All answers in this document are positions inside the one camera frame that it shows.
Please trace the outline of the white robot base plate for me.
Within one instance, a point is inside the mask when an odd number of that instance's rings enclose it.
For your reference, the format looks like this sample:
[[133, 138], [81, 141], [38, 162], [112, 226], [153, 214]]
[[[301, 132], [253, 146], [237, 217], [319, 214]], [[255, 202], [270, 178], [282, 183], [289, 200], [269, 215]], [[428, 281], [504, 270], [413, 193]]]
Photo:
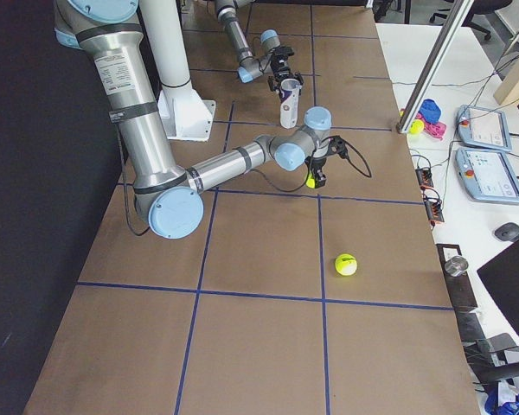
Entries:
[[216, 102], [202, 99], [193, 88], [165, 93], [157, 101], [159, 115], [168, 139], [205, 142], [209, 140]]

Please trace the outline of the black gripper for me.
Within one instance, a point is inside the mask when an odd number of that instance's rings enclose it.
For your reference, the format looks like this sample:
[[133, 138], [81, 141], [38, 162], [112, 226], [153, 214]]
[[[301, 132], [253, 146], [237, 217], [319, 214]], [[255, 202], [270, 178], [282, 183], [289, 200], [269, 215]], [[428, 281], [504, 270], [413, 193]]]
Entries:
[[288, 54], [272, 54], [270, 57], [270, 68], [272, 75], [268, 77], [268, 86], [273, 93], [281, 97], [280, 92], [280, 80], [292, 79], [292, 90], [299, 96], [304, 84], [303, 76], [300, 72], [293, 73], [291, 70], [288, 60], [290, 55]]
[[327, 151], [321, 153], [319, 150], [307, 157], [307, 166], [308, 170], [311, 172], [313, 188], [321, 188], [326, 183], [326, 175], [323, 172], [323, 166], [326, 163], [327, 157]]

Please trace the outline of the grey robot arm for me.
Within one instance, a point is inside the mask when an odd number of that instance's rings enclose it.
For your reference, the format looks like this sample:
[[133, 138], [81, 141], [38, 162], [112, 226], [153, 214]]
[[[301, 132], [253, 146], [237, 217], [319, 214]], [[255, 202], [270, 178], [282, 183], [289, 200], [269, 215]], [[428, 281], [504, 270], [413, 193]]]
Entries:
[[237, 17], [237, 9], [250, 3], [252, 1], [215, 1], [217, 20], [223, 26], [236, 53], [240, 80], [249, 83], [268, 74], [268, 86], [272, 92], [278, 94], [280, 102], [286, 105], [297, 104], [304, 80], [301, 73], [294, 73], [289, 64], [289, 59], [295, 52], [292, 47], [281, 43], [275, 30], [268, 29], [260, 36], [264, 54], [261, 57], [254, 55]]
[[171, 140], [209, 138], [215, 103], [192, 86], [177, 6], [172, 1], [57, 1], [57, 41], [93, 60], [110, 102], [110, 120], [135, 169], [134, 207], [156, 235], [180, 239], [203, 216], [204, 191], [269, 161], [287, 171], [316, 169], [328, 153], [330, 112], [314, 106], [298, 115], [302, 78], [287, 65], [292, 50], [276, 32], [261, 37], [256, 57], [236, 15], [238, 1], [218, 1], [215, 14], [231, 41], [241, 81], [268, 75], [280, 99], [280, 123], [291, 135], [263, 135], [192, 167], [180, 166]]

